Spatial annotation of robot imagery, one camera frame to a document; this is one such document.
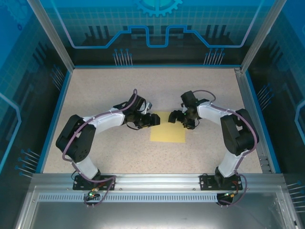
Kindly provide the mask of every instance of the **blue printed graphic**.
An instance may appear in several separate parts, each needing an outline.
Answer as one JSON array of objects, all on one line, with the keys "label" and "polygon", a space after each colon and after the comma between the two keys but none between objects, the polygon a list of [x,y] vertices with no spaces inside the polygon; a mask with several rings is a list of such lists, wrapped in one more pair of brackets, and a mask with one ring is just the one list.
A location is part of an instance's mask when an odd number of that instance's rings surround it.
[{"label": "blue printed graphic", "polygon": [[23,24],[28,16],[26,0],[0,0],[0,8],[6,7],[10,15],[19,24]]},{"label": "blue printed graphic", "polygon": [[143,13],[148,13],[149,16],[155,15],[159,17],[164,16],[167,13],[172,13],[172,10],[178,9],[178,4],[182,3],[182,0],[134,0],[138,6],[138,10],[142,10]]},{"label": "blue printed graphic", "polygon": [[11,147],[13,146],[13,143],[14,143],[14,140],[15,140],[15,137],[18,133],[18,130],[20,128],[20,125],[21,125],[21,115],[20,115],[20,110],[19,110],[19,107],[14,103],[12,102],[11,100],[9,100],[4,94],[0,93],[0,98],[3,99],[8,105],[10,105],[12,108],[14,108],[14,110],[16,111],[16,115],[17,115],[17,119],[18,119],[18,122],[17,122],[17,125],[15,126],[15,129],[14,129],[14,132],[10,138],[10,141],[9,141],[9,144],[8,146],[6,147],[6,150],[4,152],[4,155],[3,155],[3,158],[1,159],[1,162],[0,162],[0,173],[3,169],[3,166],[5,164],[5,161],[10,153],[10,149]]},{"label": "blue printed graphic", "polygon": [[305,47],[305,17],[304,17],[305,1],[288,0],[282,12],[289,20],[289,25],[293,28],[294,33],[298,36],[300,42]]},{"label": "blue printed graphic", "polygon": [[300,125],[300,122],[299,122],[299,116],[300,116],[300,111],[301,109],[305,106],[305,100],[303,100],[297,107],[296,107],[296,112],[295,112],[295,125],[297,127],[297,130],[299,131],[300,133],[300,136],[302,138],[302,141],[305,145],[305,135],[304,135],[304,132],[302,130],[302,127]]},{"label": "blue printed graphic", "polygon": [[[165,48],[165,47],[167,47],[169,45],[169,38],[172,35],[170,33],[170,29],[183,29],[183,33],[193,34],[195,37],[197,37],[208,48],[241,48],[241,47],[244,46],[246,41],[248,42],[250,40],[249,35],[250,35],[250,32],[251,32],[251,29],[255,27],[255,30],[257,30],[257,28],[256,28],[257,25],[254,26],[254,23],[256,22],[256,19],[257,19],[259,13],[261,13],[261,8],[262,8],[263,3],[264,3],[264,0],[261,1],[260,5],[257,8],[256,7],[249,8],[249,10],[250,10],[249,13],[241,14],[241,15],[247,16],[247,18],[242,20],[242,22],[244,24],[242,24],[242,25],[236,24],[236,26],[238,27],[236,32],[234,32],[234,30],[230,29],[231,25],[222,25],[223,29],[217,31],[216,33],[211,34],[211,37],[210,36],[209,37],[204,37],[204,35],[202,35],[202,34],[203,33],[208,34],[208,31],[210,30],[211,25],[209,25],[209,24],[205,24],[204,26],[200,26],[200,25],[190,26],[188,24],[170,23],[171,25],[168,25],[168,24],[166,26],[164,25],[166,27],[166,30],[165,30],[164,34],[160,31],[159,28],[157,28],[157,27],[164,27],[161,24],[159,26],[153,26],[153,31],[152,31],[152,34],[151,34],[151,31],[149,29],[149,27],[151,27],[151,26],[147,25],[147,22],[146,22],[147,20],[145,20],[145,22],[144,22],[142,19],[138,19],[138,18],[137,19],[136,18],[132,19],[132,18],[128,17],[129,14],[131,15],[131,17],[132,17],[132,15],[136,15],[134,11],[131,11],[131,12],[129,12],[129,11],[124,11],[123,12],[122,11],[122,13],[115,13],[115,11],[112,12],[112,9],[107,9],[107,10],[111,10],[111,12],[110,13],[97,13],[97,11],[96,11],[95,13],[89,14],[89,13],[85,13],[85,12],[86,11],[90,12],[90,10],[73,9],[73,13],[71,13],[72,10],[67,10],[67,9],[62,9],[61,8],[60,9],[61,13],[60,13],[59,9],[56,7],[54,1],[52,1],[52,4],[53,4],[54,10],[55,10],[55,13],[58,17],[59,23],[61,24],[61,26],[63,28],[63,31],[64,31],[64,33],[66,34],[66,37],[69,40],[69,43],[75,49],[107,49],[119,38],[120,35],[122,35],[122,34],[132,34],[133,29],[136,29],[136,30],[144,29],[145,30],[146,44],[150,48]],[[108,23],[111,23],[111,24],[116,23],[115,26],[113,26],[114,29],[111,29],[111,30],[108,29],[108,26],[106,26],[106,25],[102,26],[103,24],[101,25],[100,21],[96,20],[96,18],[98,19],[99,17],[103,17],[103,18],[106,18],[106,20],[108,20],[108,14],[110,16],[109,20],[112,20],[113,22],[106,21],[107,24]],[[194,11],[194,12],[187,11],[187,12],[185,12],[185,14],[187,14],[188,17],[189,17],[189,15],[193,15],[193,14],[197,15],[196,11]],[[226,12],[226,9],[224,9],[224,11],[222,12],[223,17],[226,17],[226,14],[227,15],[229,15],[229,14],[232,15],[231,11]],[[86,27],[90,28],[94,24],[96,24],[97,26],[101,25],[101,28],[99,28],[99,30],[94,32],[94,33],[97,34],[99,37],[107,37],[108,38],[108,40],[105,40],[105,41],[107,41],[107,43],[105,45],[84,45],[83,42],[86,39],[86,37],[88,37],[88,33],[87,32],[80,33],[80,29],[78,29],[77,31],[73,31],[73,30],[75,30],[75,24],[79,23],[78,21],[83,21],[82,18],[84,18],[84,17],[85,17],[85,20],[88,21],[89,18],[86,18],[86,17],[90,16],[90,15],[94,18],[92,18],[91,25],[88,25]],[[265,12],[263,14],[261,13],[260,22],[263,20],[264,15],[265,15]],[[177,20],[179,18],[177,17],[177,15],[175,15],[175,17],[172,18],[170,21],[175,22],[174,19]],[[71,25],[67,24],[67,20],[69,20],[69,22],[72,22],[72,24]],[[222,21],[223,21],[223,23],[229,22],[228,19],[226,19],[226,20],[223,19]],[[136,25],[125,26],[126,24],[124,25],[124,23],[126,23],[126,22],[129,23],[129,24],[136,24]],[[80,25],[80,28],[83,31],[85,31],[86,27],[83,26],[83,25]],[[219,25],[215,25],[214,30],[216,31],[217,30],[216,28],[218,28],[218,27],[220,28]],[[213,42],[211,44],[207,41],[208,38],[212,38],[212,39],[219,38],[220,36],[222,36],[225,33],[225,31],[227,31],[227,37],[232,39],[233,42],[229,42],[228,44],[215,44],[215,42]],[[152,44],[151,43],[150,37],[151,36],[157,36],[157,35],[160,35],[162,37],[165,36],[165,41],[164,41],[163,44]]]}]

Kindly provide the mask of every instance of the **yellow paper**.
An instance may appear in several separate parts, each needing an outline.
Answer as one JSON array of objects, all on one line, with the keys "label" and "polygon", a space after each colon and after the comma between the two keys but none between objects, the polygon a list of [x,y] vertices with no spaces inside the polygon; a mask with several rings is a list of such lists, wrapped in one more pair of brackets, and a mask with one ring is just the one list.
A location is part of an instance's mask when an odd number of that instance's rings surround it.
[{"label": "yellow paper", "polygon": [[151,127],[152,142],[177,142],[185,143],[185,128],[182,123],[168,122],[170,112],[154,112],[160,117],[160,125]]}]

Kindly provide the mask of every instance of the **enclosure wall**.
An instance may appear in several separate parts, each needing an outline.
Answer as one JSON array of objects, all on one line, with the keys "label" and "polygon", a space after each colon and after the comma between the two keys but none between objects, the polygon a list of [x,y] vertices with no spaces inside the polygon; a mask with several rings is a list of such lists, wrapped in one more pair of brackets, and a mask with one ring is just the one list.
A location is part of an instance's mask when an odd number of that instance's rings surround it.
[{"label": "enclosure wall", "polygon": [[[304,7],[304,1],[287,1],[249,68],[258,112],[288,184],[305,182]],[[298,200],[301,206],[304,199]]]},{"label": "enclosure wall", "polygon": [[0,228],[13,228],[67,69],[26,1],[0,1]]},{"label": "enclosure wall", "polygon": [[241,64],[274,0],[42,0],[75,65]]}]

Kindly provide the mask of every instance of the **black mounting bracket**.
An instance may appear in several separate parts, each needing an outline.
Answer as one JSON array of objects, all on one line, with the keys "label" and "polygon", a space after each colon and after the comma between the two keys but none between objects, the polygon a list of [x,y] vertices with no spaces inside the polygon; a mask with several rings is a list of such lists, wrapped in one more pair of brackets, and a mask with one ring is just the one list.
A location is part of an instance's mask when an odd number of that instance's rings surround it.
[{"label": "black mounting bracket", "polygon": [[[101,179],[108,179],[111,178],[112,176],[102,176]],[[112,180],[106,181],[104,183],[104,185],[99,187],[100,191],[106,191],[109,187],[109,185],[111,184]],[[114,190],[114,186],[115,184],[112,184],[112,187],[110,188],[110,191]],[[90,191],[93,188],[96,187],[96,183],[92,183],[90,181],[87,181],[86,179],[84,179],[82,176],[80,175],[76,175],[74,178],[74,183],[73,183],[73,190],[87,190]]]},{"label": "black mounting bracket", "polygon": [[218,186],[214,175],[203,174],[199,176],[199,184],[201,191],[235,191],[236,185],[233,183],[234,181],[238,183],[238,190],[243,190],[241,178],[236,175],[225,178],[225,181],[221,185],[221,187]]}]

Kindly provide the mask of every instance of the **speckled floor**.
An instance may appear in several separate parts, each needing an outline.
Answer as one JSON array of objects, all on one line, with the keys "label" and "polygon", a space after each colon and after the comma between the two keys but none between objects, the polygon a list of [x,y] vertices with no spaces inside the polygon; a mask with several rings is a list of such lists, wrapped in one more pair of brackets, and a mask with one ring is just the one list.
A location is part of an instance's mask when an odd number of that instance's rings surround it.
[{"label": "speckled floor", "polygon": [[[217,96],[216,105],[244,107],[233,69],[74,70],[44,173],[73,172],[55,146],[71,115],[90,116],[107,111],[129,99],[134,88],[152,103],[152,113],[179,109],[180,95],[197,89],[212,91]],[[207,94],[196,96],[211,99]],[[208,120],[202,120],[195,130],[186,130],[185,143],[151,142],[150,131],[133,131],[125,125],[109,129],[95,137],[90,157],[102,173],[213,173],[226,150],[220,126]],[[239,171],[262,172],[255,151],[243,160]]]}]

